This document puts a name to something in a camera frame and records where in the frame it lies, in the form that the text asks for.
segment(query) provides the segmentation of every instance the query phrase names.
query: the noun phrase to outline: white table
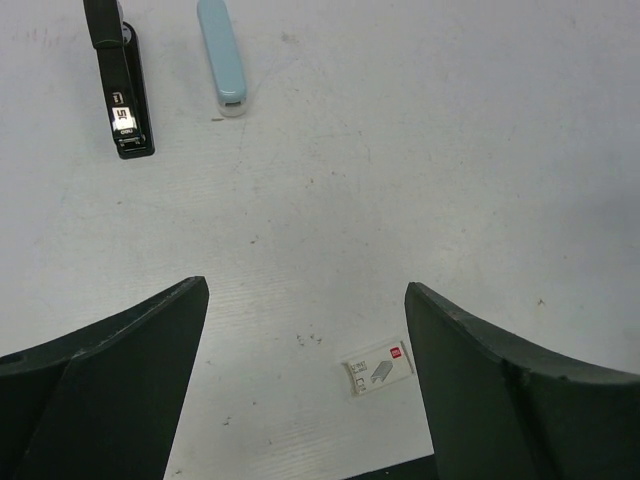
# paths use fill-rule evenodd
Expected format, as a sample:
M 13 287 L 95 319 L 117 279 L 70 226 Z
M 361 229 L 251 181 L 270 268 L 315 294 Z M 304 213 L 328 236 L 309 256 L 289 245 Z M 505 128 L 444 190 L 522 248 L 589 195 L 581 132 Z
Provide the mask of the white table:
M 195 4 L 123 2 L 157 144 L 129 162 L 82 2 L 0 16 L 0 354 L 205 275 L 167 478 L 430 453 L 417 379 L 354 401 L 339 365 L 406 338 L 411 280 L 640 372 L 636 1 L 229 0 L 252 103 L 216 122 Z

